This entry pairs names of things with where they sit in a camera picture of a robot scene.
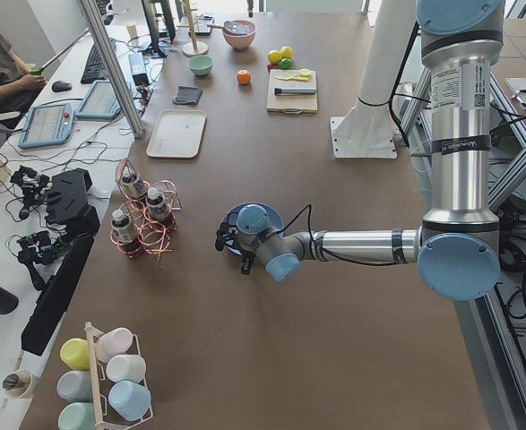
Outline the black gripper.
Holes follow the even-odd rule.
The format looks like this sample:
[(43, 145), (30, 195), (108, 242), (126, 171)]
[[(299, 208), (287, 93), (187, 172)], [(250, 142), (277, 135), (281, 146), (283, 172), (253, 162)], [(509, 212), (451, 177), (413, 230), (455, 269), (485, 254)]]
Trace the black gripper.
[(228, 248), (235, 254), (240, 254), (242, 257), (240, 272), (243, 275), (249, 275), (254, 263), (254, 253), (242, 248), (238, 242), (238, 228), (236, 224), (232, 223), (232, 217), (235, 217), (234, 220), (237, 220), (237, 215), (237, 212), (228, 212), (224, 216), (216, 231), (214, 246), (218, 252)]

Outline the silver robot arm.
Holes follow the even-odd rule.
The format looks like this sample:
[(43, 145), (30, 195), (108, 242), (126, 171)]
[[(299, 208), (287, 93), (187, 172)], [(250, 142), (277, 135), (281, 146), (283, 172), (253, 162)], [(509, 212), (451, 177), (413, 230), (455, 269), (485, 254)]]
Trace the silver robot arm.
[(500, 276), (499, 220), (487, 202), (490, 68), (503, 46), (500, 1), (385, 1), (355, 105), (331, 124), (337, 158), (391, 158), (383, 123), (414, 39), (430, 73), (431, 206), (417, 229), (314, 231), (289, 234), (267, 210), (249, 203), (228, 212), (218, 250), (236, 250), (241, 271), (260, 262), (274, 280), (290, 278), (304, 260), (367, 266), (414, 262), (437, 294), (469, 301)]

